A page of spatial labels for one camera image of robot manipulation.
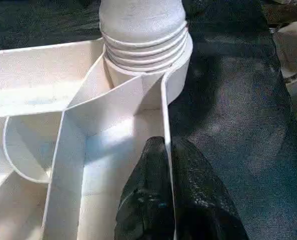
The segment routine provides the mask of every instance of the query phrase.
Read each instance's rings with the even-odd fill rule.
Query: white cylindrical pipe
[[[132,72],[168,68],[188,38],[181,0],[102,0],[99,20],[108,57]]]

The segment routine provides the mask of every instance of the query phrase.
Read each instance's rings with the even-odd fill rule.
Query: black fabric
[[[171,135],[209,160],[250,240],[297,240],[297,123],[260,4],[184,6],[194,47]]]
[[[225,186],[194,144],[172,139],[172,169],[179,240],[248,240]]]
[[[163,137],[146,141],[116,215],[115,240],[173,240],[174,211]]]

